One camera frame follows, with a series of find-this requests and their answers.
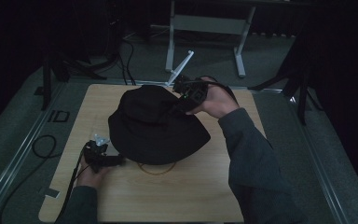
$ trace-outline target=hat brim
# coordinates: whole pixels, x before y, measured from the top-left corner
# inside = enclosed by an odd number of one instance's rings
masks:
[[[115,149],[124,157],[142,164],[163,165],[180,161],[202,148],[211,136],[194,115],[176,115],[182,130],[144,138],[128,128],[125,115],[115,111],[108,120]]]

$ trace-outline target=black bucket hat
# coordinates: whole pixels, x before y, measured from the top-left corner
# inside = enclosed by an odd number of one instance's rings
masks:
[[[196,116],[174,110],[177,102],[175,95],[155,85],[124,92],[108,120],[112,145],[124,157],[149,165],[190,156],[211,136]]]

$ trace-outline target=gray sleeve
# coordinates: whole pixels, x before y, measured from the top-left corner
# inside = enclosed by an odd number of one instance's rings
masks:
[[[79,186],[72,190],[71,198],[65,212],[56,224],[97,224],[97,190],[91,187]]]
[[[230,157],[228,184],[250,223],[307,223],[269,141],[244,108],[219,120]]]

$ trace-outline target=hat crown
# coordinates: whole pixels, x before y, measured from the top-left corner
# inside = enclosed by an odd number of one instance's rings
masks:
[[[159,86],[144,85],[137,91],[127,91],[122,100],[123,113],[130,119],[163,124],[177,98]]]

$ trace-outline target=hand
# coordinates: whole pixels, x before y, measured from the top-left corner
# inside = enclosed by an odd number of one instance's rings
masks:
[[[103,182],[103,178],[106,174],[112,170],[112,167],[103,167],[98,174],[89,167],[84,159],[84,156],[81,158],[80,169],[77,172],[77,186],[89,186],[95,189],[98,189]]]
[[[214,81],[210,77],[202,77],[205,81]],[[208,85],[208,94],[205,101],[191,111],[186,112],[188,115],[197,114],[204,111],[214,118],[221,119],[226,114],[240,108],[232,97],[222,88],[213,84]]]

